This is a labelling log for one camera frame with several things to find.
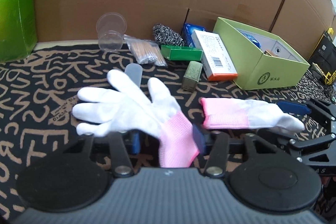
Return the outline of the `white orange carton box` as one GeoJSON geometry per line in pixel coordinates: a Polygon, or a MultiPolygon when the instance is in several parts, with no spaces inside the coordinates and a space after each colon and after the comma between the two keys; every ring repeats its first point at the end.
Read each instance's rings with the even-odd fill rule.
{"type": "Polygon", "coordinates": [[[238,73],[221,37],[218,34],[195,30],[191,38],[195,47],[202,50],[202,64],[208,81],[230,81],[238,73]]]}

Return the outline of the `tall green gift box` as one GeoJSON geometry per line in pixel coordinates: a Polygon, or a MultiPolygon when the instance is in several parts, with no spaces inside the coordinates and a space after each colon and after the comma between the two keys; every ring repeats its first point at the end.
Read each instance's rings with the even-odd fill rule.
{"type": "Polygon", "coordinates": [[[24,59],[37,43],[34,0],[1,0],[1,61],[24,59]]]}

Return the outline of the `bag of wooden sticks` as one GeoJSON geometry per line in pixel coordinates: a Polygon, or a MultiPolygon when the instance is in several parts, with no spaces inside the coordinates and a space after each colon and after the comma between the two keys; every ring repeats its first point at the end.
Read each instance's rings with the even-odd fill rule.
{"type": "Polygon", "coordinates": [[[139,65],[153,64],[157,67],[167,67],[157,43],[127,35],[124,36],[124,41],[139,65]]]}

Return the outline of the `patterned black tan cloth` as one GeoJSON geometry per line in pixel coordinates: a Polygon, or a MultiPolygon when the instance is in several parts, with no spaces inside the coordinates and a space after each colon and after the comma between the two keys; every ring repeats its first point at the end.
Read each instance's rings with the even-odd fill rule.
{"type": "MultiPolygon", "coordinates": [[[[77,120],[71,115],[77,91],[85,86],[107,87],[111,69],[124,70],[134,62],[128,49],[105,53],[96,45],[53,47],[28,58],[1,64],[1,216],[14,220],[23,211],[15,187],[17,175],[32,162],[76,138],[77,120]]],[[[186,63],[143,68],[141,88],[157,77],[170,89],[184,114],[202,122],[203,97],[280,100],[303,103],[310,98],[329,101],[327,90],[306,73],[293,87],[243,91],[232,82],[209,82],[201,76],[194,92],[182,89],[186,63]]]]}

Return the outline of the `white pink glove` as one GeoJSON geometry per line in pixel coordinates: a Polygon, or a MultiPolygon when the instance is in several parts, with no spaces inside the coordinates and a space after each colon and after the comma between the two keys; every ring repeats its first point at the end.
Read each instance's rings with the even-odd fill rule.
{"type": "Polygon", "coordinates": [[[139,130],[159,140],[159,164],[163,168],[189,167],[199,150],[193,138],[193,125],[177,100],[158,78],[147,82],[149,96],[124,72],[113,69],[107,80],[111,89],[85,87],[72,108],[80,120],[78,135],[103,137],[111,132],[139,130]]]}
{"type": "Polygon", "coordinates": [[[305,129],[299,119],[284,113],[275,103],[235,98],[202,98],[201,105],[205,114],[203,127],[209,130],[269,128],[295,134],[305,129]]]}

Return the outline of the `blue gum container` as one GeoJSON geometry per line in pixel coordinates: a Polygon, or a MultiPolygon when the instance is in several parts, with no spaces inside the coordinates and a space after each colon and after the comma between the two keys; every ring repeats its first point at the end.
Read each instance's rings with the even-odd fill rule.
{"type": "Polygon", "coordinates": [[[246,32],[242,32],[240,31],[240,33],[245,36],[251,43],[253,43],[256,47],[258,47],[259,49],[261,49],[261,44],[260,42],[253,36],[253,35],[250,35],[246,32]]]}

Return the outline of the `light green open box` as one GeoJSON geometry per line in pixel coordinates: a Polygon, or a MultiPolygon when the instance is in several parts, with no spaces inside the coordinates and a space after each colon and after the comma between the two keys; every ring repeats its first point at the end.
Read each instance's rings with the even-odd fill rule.
{"type": "Polygon", "coordinates": [[[217,18],[213,32],[221,37],[238,73],[234,83],[242,90],[291,87],[300,81],[309,63],[280,36],[226,18],[217,18]],[[240,31],[253,35],[261,49],[240,31]],[[265,50],[276,57],[267,56],[265,50]]]}

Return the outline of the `black yellow package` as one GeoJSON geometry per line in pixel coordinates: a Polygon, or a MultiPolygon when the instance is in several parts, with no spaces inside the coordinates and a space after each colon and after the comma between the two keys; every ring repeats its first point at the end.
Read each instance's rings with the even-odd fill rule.
{"type": "Polygon", "coordinates": [[[335,103],[335,45],[332,33],[333,29],[329,28],[322,34],[308,63],[313,79],[322,85],[326,96],[335,103]]]}

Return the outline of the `clear plastic cup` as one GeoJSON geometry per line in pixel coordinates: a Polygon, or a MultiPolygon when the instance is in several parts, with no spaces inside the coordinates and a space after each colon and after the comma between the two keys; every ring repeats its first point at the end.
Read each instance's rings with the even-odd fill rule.
{"type": "Polygon", "coordinates": [[[116,12],[102,15],[96,23],[98,46],[105,52],[117,52],[122,48],[127,22],[116,12]]]}

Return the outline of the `translucent white tube case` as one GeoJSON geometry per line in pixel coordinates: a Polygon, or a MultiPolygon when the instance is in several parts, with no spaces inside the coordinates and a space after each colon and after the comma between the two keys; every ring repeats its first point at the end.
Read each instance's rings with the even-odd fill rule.
{"type": "Polygon", "coordinates": [[[141,86],[142,73],[143,73],[141,65],[135,63],[128,64],[125,67],[124,72],[137,87],[141,86]]]}

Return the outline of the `small olive metal tin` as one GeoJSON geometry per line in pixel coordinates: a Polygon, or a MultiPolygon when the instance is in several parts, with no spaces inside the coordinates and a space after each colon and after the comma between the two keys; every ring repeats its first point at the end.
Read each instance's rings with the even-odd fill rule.
{"type": "Polygon", "coordinates": [[[182,79],[182,89],[193,92],[199,82],[203,65],[197,61],[190,61],[182,79]]]}

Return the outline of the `small dark green box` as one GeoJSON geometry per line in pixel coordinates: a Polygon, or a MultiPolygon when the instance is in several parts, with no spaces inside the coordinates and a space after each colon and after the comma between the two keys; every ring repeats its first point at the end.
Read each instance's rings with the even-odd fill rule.
{"type": "Polygon", "coordinates": [[[161,54],[170,61],[201,61],[203,51],[194,47],[161,45],[161,54]]]}

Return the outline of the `blue plastic packet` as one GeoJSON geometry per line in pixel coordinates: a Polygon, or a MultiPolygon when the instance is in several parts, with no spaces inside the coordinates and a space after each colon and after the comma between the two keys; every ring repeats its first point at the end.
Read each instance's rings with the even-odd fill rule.
{"type": "Polygon", "coordinates": [[[195,30],[206,31],[206,29],[202,26],[198,26],[198,25],[194,25],[190,23],[184,23],[183,28],[182,28],[181,37],[184,39],[188,47],[195,48],[193,38],[191,37],[195,30]]]}

